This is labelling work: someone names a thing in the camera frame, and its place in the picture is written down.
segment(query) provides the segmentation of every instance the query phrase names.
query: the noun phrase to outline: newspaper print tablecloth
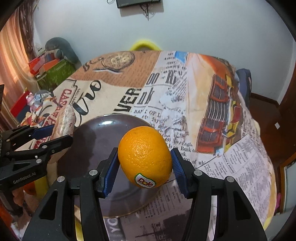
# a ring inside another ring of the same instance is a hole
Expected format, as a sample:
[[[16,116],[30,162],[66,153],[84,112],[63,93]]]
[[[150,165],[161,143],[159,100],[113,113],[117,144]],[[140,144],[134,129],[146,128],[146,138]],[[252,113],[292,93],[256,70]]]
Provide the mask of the newspaper print tablecloth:
[[[73,105],[76,126],[113,112],[144,119],[196,169],[217,178],[235,177],[262,223],[273,214],[273,168],[227,61],[177,51],[111,53],[87,62],[54,95],[62,106]],[[31,124],[54,123],[59,109],[52,99],[45,101]],[[51,183],[56,166],[48,171]],[[190,206],[172,174],[146,207],[105,219],[110,240],[180,240]],[[212,197],[209,240],[215,207]]]

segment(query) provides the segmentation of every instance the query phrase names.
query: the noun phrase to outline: brown floor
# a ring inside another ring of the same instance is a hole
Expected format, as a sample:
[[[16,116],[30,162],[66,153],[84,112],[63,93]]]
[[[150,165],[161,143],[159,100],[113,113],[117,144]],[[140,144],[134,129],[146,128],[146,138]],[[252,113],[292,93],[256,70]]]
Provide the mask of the brown floor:
[[[279,164],[296,152],[295,135],[290,128],[291,119],[282,117],[276,105],[252,97],[250,112],[260,125],[261,139],[274,166],[279,192]],[[276,122],[280,124],[279,129],[275,127]]]

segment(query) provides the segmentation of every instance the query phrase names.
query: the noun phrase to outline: plate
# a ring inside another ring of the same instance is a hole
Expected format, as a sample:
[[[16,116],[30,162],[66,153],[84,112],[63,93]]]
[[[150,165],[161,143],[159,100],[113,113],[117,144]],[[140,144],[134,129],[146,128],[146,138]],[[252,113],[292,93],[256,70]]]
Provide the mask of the plate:
[[[58,176],[68,179],[81,177],[96,169],[100,161],[109,157],[112,149],[118,147],[126,132],[138,126],[150,126],[134,116],[123,114],[104,115],[82,124],[73,134],[73,144],[59,160]],[[99,199],[103,217],[113,218],[128,215],[150,202],[159,188],[139,188],[132,184],[119,167],[112,192],[105,199]],[[79,207],[79,197],[75,197]]]

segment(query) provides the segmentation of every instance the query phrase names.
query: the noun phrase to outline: wall-mounted device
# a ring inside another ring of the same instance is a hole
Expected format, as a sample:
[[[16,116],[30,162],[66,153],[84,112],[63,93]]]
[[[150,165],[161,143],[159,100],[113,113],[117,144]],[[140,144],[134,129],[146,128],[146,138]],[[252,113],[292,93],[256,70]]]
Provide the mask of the wall-mounted device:
[[[117,7],[127,7],[131,5],[137,5],[137,4],[149,4],[149,3],[156,3],[160,2],[161,0],[116,0]]]

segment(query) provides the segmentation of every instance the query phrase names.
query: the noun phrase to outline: silver screw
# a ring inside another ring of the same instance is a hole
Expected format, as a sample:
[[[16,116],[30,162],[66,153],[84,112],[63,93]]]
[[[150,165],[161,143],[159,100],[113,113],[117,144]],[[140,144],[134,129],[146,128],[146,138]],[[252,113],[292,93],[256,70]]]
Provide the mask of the silver screw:
[[[234,178],[233,177],[230,177],[230,176],[227,177],[226,180],[229,181],[230,183],[233,183],[234,182]]]
[[[97,170],[90,170],[90,171],[89,171],[89,174],[90,174],[91,176],[94,176],[94,175],[97,175],[97,174],[98,174],[98,171],[97,171]]]
[[[202,175],[202,171],[201,170],[195,170],[194,174],[197,176],[201,176]]]
[[[63,182],[64,180],[65,180],[65,177],[64,176],[60,176],[60,177],[57,178],[57,181],[59,183]]]

